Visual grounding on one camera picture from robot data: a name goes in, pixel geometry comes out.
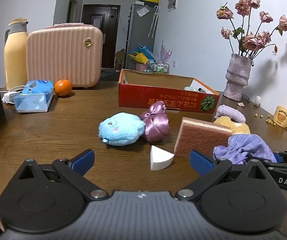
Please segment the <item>pink layered sponge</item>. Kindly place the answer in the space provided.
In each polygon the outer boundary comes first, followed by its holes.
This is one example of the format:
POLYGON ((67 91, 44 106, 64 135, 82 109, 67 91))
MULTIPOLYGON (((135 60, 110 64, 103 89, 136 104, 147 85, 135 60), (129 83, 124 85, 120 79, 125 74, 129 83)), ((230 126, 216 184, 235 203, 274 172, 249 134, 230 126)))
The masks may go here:
POLYGON ((174 146, 176 157, 188 158, 192 150, 211 156, 216 146, 227 146, 232 135, 228 127, 183 117, 174 146))

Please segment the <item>purple knitted pouch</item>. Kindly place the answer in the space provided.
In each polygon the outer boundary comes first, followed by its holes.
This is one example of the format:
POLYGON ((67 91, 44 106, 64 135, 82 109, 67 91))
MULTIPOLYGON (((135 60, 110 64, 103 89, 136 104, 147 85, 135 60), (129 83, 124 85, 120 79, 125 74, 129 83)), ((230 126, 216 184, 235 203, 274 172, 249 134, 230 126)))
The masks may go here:
POLYGON ((259 158, 277 163, 277 160, 265 141, 256 134, 233 134, 228 138, 227 146, 215 146, 213 158, 225 158, 235 165, 243 165, 247 159, 259 158))

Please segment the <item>white yellow plush toy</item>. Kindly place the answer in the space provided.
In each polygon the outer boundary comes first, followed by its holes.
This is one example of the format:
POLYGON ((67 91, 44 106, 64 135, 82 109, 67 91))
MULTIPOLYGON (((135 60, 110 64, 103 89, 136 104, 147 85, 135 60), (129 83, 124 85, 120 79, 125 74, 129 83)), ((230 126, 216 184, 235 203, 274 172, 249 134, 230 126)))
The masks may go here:
POLYGON ((226 126, 231 129, 233 134, 250 134, 250 128, 246 123, 234 122, 228 116, 220 116, 218 119, 214 120, 215 124, 226 126))

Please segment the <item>blue plush toy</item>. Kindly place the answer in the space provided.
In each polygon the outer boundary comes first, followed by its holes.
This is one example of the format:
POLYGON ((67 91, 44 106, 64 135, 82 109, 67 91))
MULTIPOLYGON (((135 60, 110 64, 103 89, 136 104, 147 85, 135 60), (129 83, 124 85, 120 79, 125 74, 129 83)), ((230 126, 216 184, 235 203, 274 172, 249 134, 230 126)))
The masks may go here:
POLYGON ((104 144, 126 146, 135 143, 145 130, 145 123, 129 113, 117 113, 99 124, 98 137, 104 144))

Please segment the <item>iridescent mesh bath puff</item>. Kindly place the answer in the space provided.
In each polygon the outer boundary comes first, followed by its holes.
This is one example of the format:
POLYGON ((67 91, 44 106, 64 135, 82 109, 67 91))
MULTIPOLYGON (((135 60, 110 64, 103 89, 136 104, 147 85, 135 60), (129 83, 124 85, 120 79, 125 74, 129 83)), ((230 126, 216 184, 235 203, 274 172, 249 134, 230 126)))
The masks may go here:
POLYGON ((198 91, 196 88, 194 88, 194 87, 188 87, 188 86, 184 87, 184 90, 186 90, 186 91, 191 91, 191 92, 197 92, 197 91, 198 91))

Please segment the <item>lilac rolled towel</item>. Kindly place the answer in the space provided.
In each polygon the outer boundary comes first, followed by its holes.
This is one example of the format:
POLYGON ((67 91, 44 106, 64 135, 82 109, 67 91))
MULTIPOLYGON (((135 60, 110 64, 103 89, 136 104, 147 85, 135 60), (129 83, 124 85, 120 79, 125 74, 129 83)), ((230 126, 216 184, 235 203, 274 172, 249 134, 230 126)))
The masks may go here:
POLYGON ((214 119, 217 120, 221 116, 227 116, 237 123, 246 123, 245 116, 239 111, 227 105, 220 105, 217 108, 214 119))

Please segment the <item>purple satin bag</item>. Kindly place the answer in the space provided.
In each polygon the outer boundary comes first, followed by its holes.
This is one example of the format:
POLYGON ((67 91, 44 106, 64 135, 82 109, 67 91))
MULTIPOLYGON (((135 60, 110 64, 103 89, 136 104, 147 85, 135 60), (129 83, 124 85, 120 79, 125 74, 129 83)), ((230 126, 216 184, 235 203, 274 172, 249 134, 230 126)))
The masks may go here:
POLYGON ((163 101, 152 104, 139 118, 145 123, 143 137, 149 142, 157 142, 170 134, 169 119, 163 101))

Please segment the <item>yellow bear mug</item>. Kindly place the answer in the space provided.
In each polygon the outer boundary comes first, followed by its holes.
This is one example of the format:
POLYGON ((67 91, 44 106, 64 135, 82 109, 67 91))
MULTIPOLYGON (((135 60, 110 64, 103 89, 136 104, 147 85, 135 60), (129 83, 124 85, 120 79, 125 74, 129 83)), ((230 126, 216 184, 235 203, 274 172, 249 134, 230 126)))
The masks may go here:
POLYGON ((287 128, 287 109, 282 106, 277 106, 272 120, 278 126, 287 128))

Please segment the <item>orange fruit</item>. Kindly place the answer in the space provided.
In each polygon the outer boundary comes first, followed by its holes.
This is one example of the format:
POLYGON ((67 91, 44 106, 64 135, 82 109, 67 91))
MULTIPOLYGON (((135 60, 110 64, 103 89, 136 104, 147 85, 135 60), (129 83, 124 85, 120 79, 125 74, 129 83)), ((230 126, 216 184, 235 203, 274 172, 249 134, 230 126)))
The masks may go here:
POLYGON ((61 79, 54 84, 54 92, 59 97, 68 96, 71 93, 72 85, 69 80, 61 79))

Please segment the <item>blue tissue pack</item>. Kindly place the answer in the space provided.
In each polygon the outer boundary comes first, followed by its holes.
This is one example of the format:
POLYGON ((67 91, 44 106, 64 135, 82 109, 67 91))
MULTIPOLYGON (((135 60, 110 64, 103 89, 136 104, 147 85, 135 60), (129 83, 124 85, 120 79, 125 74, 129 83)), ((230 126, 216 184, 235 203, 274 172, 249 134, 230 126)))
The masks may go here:
POLYGON ((14 97, 19 113, 45 113, 54 94, 54 85, 48 80, 28 81, 22 92, 14 97))

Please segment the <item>purple textured vase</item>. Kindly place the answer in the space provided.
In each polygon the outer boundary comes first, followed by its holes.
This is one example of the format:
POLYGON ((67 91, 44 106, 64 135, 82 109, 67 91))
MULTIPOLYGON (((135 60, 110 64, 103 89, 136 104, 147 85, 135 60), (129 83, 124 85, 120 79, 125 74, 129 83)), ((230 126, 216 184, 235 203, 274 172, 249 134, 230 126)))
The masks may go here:
POLYGON ((223 96, 234 101, 241 100, 243 88, 248 86, 252 63, 253 61, 247 57, 231 54, 223 96))

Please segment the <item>pink ribbed suitcase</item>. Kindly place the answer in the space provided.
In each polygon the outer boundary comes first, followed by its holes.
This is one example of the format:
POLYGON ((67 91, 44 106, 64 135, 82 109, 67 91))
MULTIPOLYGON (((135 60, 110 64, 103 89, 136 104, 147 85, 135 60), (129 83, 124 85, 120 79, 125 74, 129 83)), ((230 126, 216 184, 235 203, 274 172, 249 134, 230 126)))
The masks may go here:
POLYGON ((26 41, 28 80, 92 87, 101 76, 103 34, 84 23, 55 24, 31 32, 26 41))

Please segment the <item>dried pink roses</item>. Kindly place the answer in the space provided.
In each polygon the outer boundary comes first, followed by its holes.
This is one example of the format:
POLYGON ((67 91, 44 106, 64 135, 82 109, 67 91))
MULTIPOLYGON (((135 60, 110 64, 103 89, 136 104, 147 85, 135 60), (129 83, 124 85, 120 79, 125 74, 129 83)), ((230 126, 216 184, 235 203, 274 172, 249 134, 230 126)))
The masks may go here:
POLYGON ((274 19, 265 11, 259 12, 259 25, 255 31, 251 31, 251 16, 254 10, 261 7, 261 0, 239 0, 235 4, 236 14, 242 17, 240 26, 234 24, 234 12, 224 4, 216 11, 216 17, 219 20, 227 20, 231 23, 232 28, 222 27, 220 33, 222 37, 229 41, 232 48, 232 39, 238 42, 238 49, 231 51, 239 56, 248 59, 255 59, 258 55, 268 47, 272 47, 272 54, 275 56, 278 52, 278 47, 275 43, 271 42, 273 33, 283 35, 287 33, 287 17, 282 15, 278 20, 275 28, 272 31, 264 31, 261 29, 263 24, 272 23, 274 19))

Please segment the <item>yellow thermos jug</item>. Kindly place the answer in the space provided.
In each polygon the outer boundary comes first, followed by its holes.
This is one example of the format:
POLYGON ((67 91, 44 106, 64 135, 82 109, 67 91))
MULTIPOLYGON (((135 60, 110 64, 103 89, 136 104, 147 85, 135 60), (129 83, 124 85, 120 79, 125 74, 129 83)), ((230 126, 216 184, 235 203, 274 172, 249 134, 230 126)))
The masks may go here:
POLYGON ((5 32, 4 67, 6 88, 26 85, 26 40, 28 20, 15 18, 8 24, 5 32))

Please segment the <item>grey refrigerator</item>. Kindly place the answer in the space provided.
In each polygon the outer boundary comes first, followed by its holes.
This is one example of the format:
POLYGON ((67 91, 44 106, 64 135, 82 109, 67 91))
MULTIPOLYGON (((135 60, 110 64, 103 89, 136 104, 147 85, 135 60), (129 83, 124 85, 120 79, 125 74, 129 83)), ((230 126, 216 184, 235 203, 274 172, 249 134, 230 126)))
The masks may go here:
POLYGON ((147 46, 149 49, 154 47, 154 38, 152 33, 148 36, 154 13, 158 3, 144 1, 144 5, 137 2, 130 7, 128 17, 128 32, 126 39, 126 69, 135 70, 136 63, 128 54, 141 46, 147 46))

